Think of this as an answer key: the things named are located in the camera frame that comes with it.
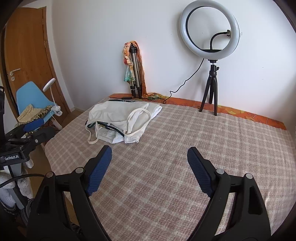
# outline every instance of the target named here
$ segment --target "door frame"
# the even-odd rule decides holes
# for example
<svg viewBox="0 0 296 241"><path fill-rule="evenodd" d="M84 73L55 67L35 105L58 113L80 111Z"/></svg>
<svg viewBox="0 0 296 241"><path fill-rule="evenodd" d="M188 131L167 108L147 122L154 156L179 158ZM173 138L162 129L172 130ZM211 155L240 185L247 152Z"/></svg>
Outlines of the door frame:
<svg viewBox="0 0 296 241"><path fill-rule="evenodd" d="M65 97L63 95L62 89L59 85L59 81L57 78L57 75L54 71L54 66L52 63L52 58L50 55L50 50L49 50L49 45L48 45L48 37L47 37L47 28L46 28L46 7L41 7L40 9L42 9L42 24L43 24L43 38L44 38L44 46L45 46L45 50L46 50L46 55L47 55L47 60L49 63L49 67L50 67L50 71L52 73L52 76L56 79L55 84L57 86L57 91L61 97L61 100L63 102L63 104L65 105L65 109L67 111L67 113L71 113L69 106L65 100ZM2 79L2 84L4 87L4 91L5 91L5 95L7 97L9 106L12 110L13 115L15 116L15 118L19 117L19 112L18 112L18 108L17 108L17 104L16 104L16 100L14 99L13 95L12 95L12 91L9 85L9 80L8 80L8 75L6 72L6 65L5 65L5 59L4 59L4 38L5 38L5 27L2 29L1 34L0 34L0 75L1 75L1 79Z"/></svg>

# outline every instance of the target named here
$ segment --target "ring light stand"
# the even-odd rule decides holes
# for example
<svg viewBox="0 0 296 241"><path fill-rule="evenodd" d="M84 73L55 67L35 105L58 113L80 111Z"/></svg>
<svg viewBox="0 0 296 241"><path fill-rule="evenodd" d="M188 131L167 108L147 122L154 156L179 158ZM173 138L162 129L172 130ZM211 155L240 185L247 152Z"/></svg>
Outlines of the ring light stand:
<svg viewBox="0 0 296 241"><path fill-rule="evenodd" d="M201 49L199 48L191 39L189 32L188 32L188 20L190 15L196 10L201 7L212 7L219 10L224 16L227 18L231 31L229 32L230 41L227 46L222 49ZM202 99L202 104L200 106L200 111L203 110L205 105L205 101L207 98L207 94L210 90L210 97L209 103L211 104L214 98L214 115L217 115L217 107L218 107L218 84L217 84L217 70L219 67L215 65L215 63L219 59L223 59L229 56L237 47L239 42L239 26L235 17L232 13L226 9L220 3L217 3L212 0L197 0L190 3L182 12L180 17L180 32L183 41L187 45L187 47L196 55L201 56L205 59L208 59L211 63L211 69L209 72L209 77L207 79L207 84L205 88L205 93Z"/></svg>

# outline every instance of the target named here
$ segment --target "ring light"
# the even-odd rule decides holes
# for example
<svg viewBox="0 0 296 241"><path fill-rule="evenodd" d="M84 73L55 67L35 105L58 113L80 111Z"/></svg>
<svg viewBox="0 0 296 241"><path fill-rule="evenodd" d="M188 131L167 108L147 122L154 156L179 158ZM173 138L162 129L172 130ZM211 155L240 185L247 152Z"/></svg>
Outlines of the ring light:
<svg viewBox="0 0 296 241"><path fill-rule="evenodd" d="M188 20L190 15L201 7L212 7L219 10L227 18L231 28L231 38L227 46L222 50L203 50L199 48L190 38L188 32ZM180 32L187 47L196 55L208 60L219 60L230 55L239 42L239 26L232 13L220 3L212 0L197 0L190 3L182 12L180 17Z"/></svg>

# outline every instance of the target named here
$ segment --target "white strap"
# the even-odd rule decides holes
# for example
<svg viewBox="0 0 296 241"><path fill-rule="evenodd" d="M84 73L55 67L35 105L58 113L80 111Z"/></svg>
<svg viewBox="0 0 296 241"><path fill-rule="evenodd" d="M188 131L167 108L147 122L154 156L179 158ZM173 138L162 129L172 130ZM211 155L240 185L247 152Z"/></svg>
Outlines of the white strap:
<svg viewBox="0 0 296 241"><path fill-rule="evenodd" d="M148 124L149 121L151 120L151 114L150 114L150 112L149 112L148 110L146 110L145 108L138 108L138 109L133 110L133 111L129 114L128 119L127 119L128 126L129 126L129 121L130 121L130 119L132 118L133 114L134 114L135 112L139 111L139 110L144 111L144 112L148 115L149 119L143 124L143 126L142 126L139 130L136 130L136 131L134 131L134 132L132 132L132 133L130 133L130 134L127 134L127 131L124 131L123 133L124 133L124 135L127 136L127 137L130 137L130 136L136 134L137 132L141 131L141 130L146 126L146 124ZM95 130L96 130L96 132L98 133L98 137L97 137L97 139L94 140L94 141L90 141L90 140L91 140L91 132L90 132L90 130L87 129L87 125L90 124L90 123L87 123L87 124L85 125L85 129L89 132L89 137L88 137L88 139L87 139L87 142L88 142L89 144L95 144L95 143L97 143L97 141L99 140L99 129L102 128L102 127L99 127L97 121L95 121L95 123L96 123L96 128L95 128Z"/></svg>
<svg viewBox="0 0 296 241"><path fill-rule="evenodd" d="M133 136L133 135L136 134L137 132L141 131L141 130L145 127L145 125L148 124L149 121L151 120L151 114L150 114L150 112L149 112L148 110L146 110L145 108L138 108L138 109L133 110L133 111L129 114L128 119L127 119L128 126L129 126L129 121L130 121L130 119L132 118L133 114L134 114L135 112L137 112L138 110L142 110L142 111L146 112L147 115L149 116L149 119L143 124L143 126L142 126L139 130L136 130L136 131L134 131L134 132L132 132L132 133L130 133L130 134L127 134L127 132L124 131L123 133L124 133L124 135L127 136L127 137Z"/></svg>
<svg viewBox="0 0 296 241"><path fill-rule="evenodd" d="M87 138L87 142L88 142L89 144L95 144L95 143L97 143L97 141L99 140L99 137L100 137L99 129L100 129L101 127L99 127L99 125L98 125L97 122L95 122L95 123L96 123L95 132L96 132L96 131L98 132L98 137L97 137L97 139L94 140L94 141L90 141L90 140L91 140L91 132L90 132L90 130L87 129L87 124L85 125L85 129L89 132L89 137Z"/></svg>

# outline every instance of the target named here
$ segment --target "door handle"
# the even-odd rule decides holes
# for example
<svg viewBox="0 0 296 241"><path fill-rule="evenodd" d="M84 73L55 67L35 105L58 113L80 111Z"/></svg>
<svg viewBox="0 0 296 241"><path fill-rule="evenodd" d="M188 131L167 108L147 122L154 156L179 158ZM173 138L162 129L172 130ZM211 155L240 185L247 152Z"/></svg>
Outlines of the door handle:
<svg viewBox="0 0 296 241"><path fill-rule="evenodd" d="M13 72L14 72L14 71L18 71L18 70L20 70L20 68L19 68L19 69L15 69L15 70L11 71L11 72L9 73L9 75L10 75L10 76L13 76Z"/></svg>

